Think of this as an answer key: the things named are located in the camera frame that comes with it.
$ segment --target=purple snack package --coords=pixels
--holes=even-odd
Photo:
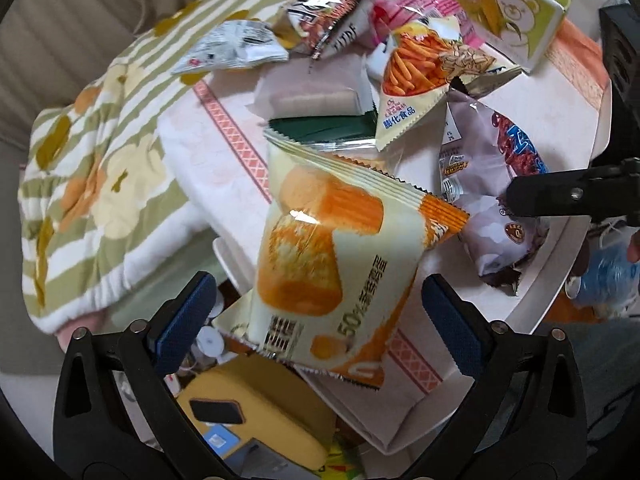
[[[527,134],[507,117],[451,89],[440,150],[445,200],[471,217],[460,233],[478,276],[516,294],[520,267],[546,239],[540,218],[516,218],[501,199],[516,176],[546,173]]]

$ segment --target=french fries image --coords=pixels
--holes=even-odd
[[[427,27],[401,27],[398,46],[386,65],[382,90],[388,96],[410,97],[444,86],[455,76],[486,72],[495,58],[467,45],[450,43]]]

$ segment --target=green and white striped fabric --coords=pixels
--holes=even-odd
[[[204,74],[171,69],[213,26],[268,20],[284,1],[197,0],[138,38],[73,105],[36,119],[18,199],[24,300],[41,330],[116,303],[208,227],[155,131]]]

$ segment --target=screw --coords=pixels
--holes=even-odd
[[[559,328],[553,329],[551,335],[556,341],[564,341],[566,339],[566,334]]]
[[[584,191],[580,187],[574,187],[571,190],[571,200],[578,202],[584,196]]]
[[[146,321],[144,319],[137,319],[129,325],[129,330],[134,334],[142,332],[146,328]]]
[[[494,321],[493,323],[491,323],[491,330],[499,335],[502,335],[506,334],[509,331],[509,327],[503,321]]]
[[[79,326],[74,330],[71,337],[73,337],[73,339],[82,339],[84,336],[86,336],[87,332],[89,331],[84,326]]]

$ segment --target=bread image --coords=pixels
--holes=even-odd
[[[325,316],[342,301],[331,229],[283,215],[265,233],[257,291],[264,303],[287,312]]]
[[[311,353],[317,359],[326,361],[346,355],[349,351],[349,346],[349,342],[345,338],[321,334],[317,335],[311,343]]]
[[[302,211],[329,229],[375,235],[385,215],[382,200],[326,171],[296,166],[279,194],[284,211]]]

